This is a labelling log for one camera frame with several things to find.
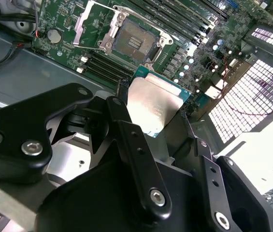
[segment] cable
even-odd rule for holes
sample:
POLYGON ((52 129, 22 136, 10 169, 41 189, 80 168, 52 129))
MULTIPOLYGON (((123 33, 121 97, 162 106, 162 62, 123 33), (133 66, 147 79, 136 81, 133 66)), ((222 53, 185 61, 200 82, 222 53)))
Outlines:
POLYGON ((35 23, 35 16, 31 14, 0 14, 0 21, 35 23))
POLYGON ((23 47, 23 43, 13 42, 5 57, 0 60, 0 68, 13 61, 17 57, 19 52, 23 49, 23 47))
POLYGON ((239 111, 239 110, 237 110, 237 109, 235 109, 235 108, 233 108, 232 106, 230 106, 230 104, 228 103, 228 101, 226 100, 226 98, 225 98, 225 95, 224 95, 224 83, 225 83, 225 79, 226 79, 226 77, 227 77, 227 72, 226 72, 226 70, 227 70, 227 68, 228 68, 228 65, 227 65, 227 60, 226 60, 226 58, 225 57, 223 57, 223 60, 224 60, 224 65, 225 65, 225 74, 224 74, 224 77, 223 77, 223 84, 222 84, 222 91, 221 91, 221 93, 222 93, 222 99, 224 99, 224 101, 226 102, 226 104, 228 105, 228 107, 232 110, 232 111, 235 111, 235 112, 238 112, 239 114, 241 114, 241 115, 248 115, 248 116, 267 116, 267 115, 271 115, 271 114, 273 114, 273 110, 271 111, 271 112, 269 112, 269 113, 264 113, 264 114, 250 114, 250 113, 246 113, 246 112, 241 112, 241 111, 239 111))
POLYGON ((35 37, 38 38, 39 34, 39 16, 38 16, 38 8, 36 6, 36 0, 33 0, 33 6, 34 6, 34 14, 35 14, 35 37))
POLYGON ((24 42, 32 41, 32 37, 21 34, 19 32, 16 32, 16 31, 10 29, 9 27, 7 27, 7 26, 5 26, 5 25, 3 25, 1 23, 0 23, 0 31, 3 31, 3 32, 13 36, 16 40, 21 40, 21 41, 24 41, 24 42))
POLYGON ((26 11, 26 12, 28 12, 28 13, 30 13, 30 14, 34 14, 34 11, 33 11, 31 8, 26 7, 26 6, 23 6, 23 5, 21 5, 21 4, 18 4, 18 1, 17 1, 17 0, 11 0, 11 3, 12 3, 15 7, 17 7, 18 9, 20 9, 20 10, 22 10, 22 11, 26 11))

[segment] black cable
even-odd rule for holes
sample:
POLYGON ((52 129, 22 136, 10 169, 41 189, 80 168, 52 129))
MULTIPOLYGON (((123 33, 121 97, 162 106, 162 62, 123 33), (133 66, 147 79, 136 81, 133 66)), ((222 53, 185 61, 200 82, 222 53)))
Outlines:
POLYGON ((0 60, 0 68, 11 63, 23 49, 24 45, 21 43, 13 43, 8 53, 0 60))
POLYGON ((0 14, 0 21, 35 23, 35 16, 31 14, 0 14))
POLYGON ((13 36, 16 40, 21 40, 24 42, 32 41, 32 37, 30 37, 28 35, 21 34, 19 32, 16 32, 1 23, 0 23, 0 31, 3 31, 3 32, 13 36))

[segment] electronic component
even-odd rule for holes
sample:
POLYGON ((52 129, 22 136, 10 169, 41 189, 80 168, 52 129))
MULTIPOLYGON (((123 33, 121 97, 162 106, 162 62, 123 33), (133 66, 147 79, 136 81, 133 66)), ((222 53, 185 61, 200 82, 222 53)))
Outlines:
POLYGON ((152 50, 157 47, 158 41, 158 36, 127 19, 118 32, 113 50, 131 57, 138 63, 144 63, 151 55, 152 50))
POLYGON ((181 60, 182 56, 180 54, 176 53, 174 55, 174 58, 177 59, 177 60, 181 60))
POLYGON ((47 32, 47 38, 49 39, 50 43, 57 44, 61 41, 62 37, 58 30, 51 29, 47 32))
POLYGON ((177 64, 178 64, 178 61, 175 60, 175 59, 171 59, 171 60, 170 60, 170 63, 173 64, 173 65, 177 65, 177 64))
POLYGON ((166 70, 163 71, 163 74, 166 75, 166 76, 170 76, 171 72, 166 69, 166 70))
POLYGON ((170 71, 174 70, 174 66, 171 65, 171 64, 168 64, 168 65, 166 66, 166 68, 167 68, 168 70, 170 70, 170 71))
POLYGON ((84 68, 78 67, 78 68, 76 69, 76 71, 77 71, 78 73, 82 73, 82 72, 84 71, 84 68))

